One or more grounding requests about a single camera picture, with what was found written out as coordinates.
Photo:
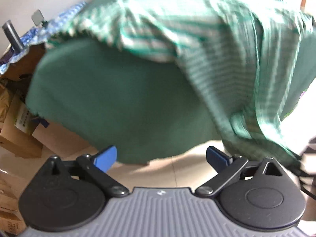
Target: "beige floor tile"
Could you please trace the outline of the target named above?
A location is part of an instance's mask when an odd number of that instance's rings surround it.
[[[217,172],[206,161],[206,149],[209,146],[223,150],[221,141],[208,141],[184,154],[172,157],[176,183],[178,187],[191,187],[194,191]]]
[[[298,224],[298,228],[301,229],[308,236],[314,236],[314,234],[316,233],[316,222],[301,220]]]
[[[149,166],[115,163],[107,172],[130,190],[138,187],[176,187],[171,158],[153,160]]]
[[[67,158],[64,158],[65,161],[74,161],[76,160],[76,158],[78,158],[79,156],[81,155],[84,155],[84,154],[90,154],[90,155],[95,155],[98,153],[98,150],[92,146],[88,147],[88,148],[85,148],[81,151],[78,151],[72,155],[70,155],[69,157]]]

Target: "dark blue lever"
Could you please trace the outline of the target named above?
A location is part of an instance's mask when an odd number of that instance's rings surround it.
[[[214,146],[210,146],[206,150],[206,161],[216,170],[216,172],[220,173],[233,163],[233,158],[219,149],[216,149]]]

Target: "cardboard box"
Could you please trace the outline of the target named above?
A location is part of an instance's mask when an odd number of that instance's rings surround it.
[[[4,182],[4,184],[10,186],[11,193],[13,193],[14,196],[17,199],[19,199],[22,192],[27,187],[27,185],[29,184],[29,182],[31,181],[34,175],[25,174],[23,176],[25,176],[26,178],[23,178],[22,176],[18,176],[18,175],[11,175],[11,174],[0,172],[0,183]]]
[[[54,122],[49,122],[47,128],[39,124],[32,136],[61,158],[67,158],[90,146],[79,135]]]
[[[21,105],[23,103],[15,94],[0,132],[0,146],[18,157],[40,158],[43,145],[33,136],[23,133],[15,126]]]
[[[19,219],[15,214],[0,211],[0,229],[12,234],[20,234],[26,228],[23,220]]]
[[[7,182],[2,179],[2,176],[0,176],[0,184],[7,184]]]
[[[3,183],[0,183],[0,190],[5,191],[5,192],[12,192],[11,187]]]
[[[33,115],[30,113],[25,103],[21,102],[18,114],[15,118],[15,127],[20,129],[23,133],[31,135],[37,124],[32,121]]]
[[[43,43],[32,45],[29,52],[17,63],[11,64],[8,70],[1,77],[8,78],[13,81],[20,81],[24,77],[32,75],[37,63],[45,54],[45,45]]]
[[[18,199],[12,192],[0,190],[0,207],[7,210],[18,211]]]

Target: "black clamp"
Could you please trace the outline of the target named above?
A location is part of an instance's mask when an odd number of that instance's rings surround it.
[[[221,153],[209,147],[207,157]],[[208,160],[216,168],[218,160]],[[235,155],[233,162],[201,185],[195,194],[215,199],[232,221],[250,229],[284,229],[298,223],[305,210],[305,199],[274,158],[248,161]]]
[[[26,224],[48,232],[71,230],[96,218],[110,198],[129,194],[93,160],[89,154],[64,162],[50,157],[20,197]]]

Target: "black circular disc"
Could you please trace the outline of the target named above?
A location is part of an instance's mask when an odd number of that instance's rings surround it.
[[[56,232],[71,230],[93,220],[104,203],[104,194],[98,187],[69,179],[27,188],[20,198],[19,207],[29,226]]]
[[[220,204],[233,220],[263,230],[293,225],[305,209],[304,197],[293,183],[268,175],[228,186]]]

